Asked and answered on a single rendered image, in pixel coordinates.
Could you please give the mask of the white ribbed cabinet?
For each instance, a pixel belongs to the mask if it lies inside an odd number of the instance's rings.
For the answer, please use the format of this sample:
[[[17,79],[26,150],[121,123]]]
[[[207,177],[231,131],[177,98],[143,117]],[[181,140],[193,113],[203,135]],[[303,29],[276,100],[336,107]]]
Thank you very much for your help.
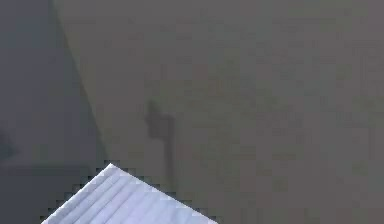
[[[108,164],[41,224],[218,224]]]

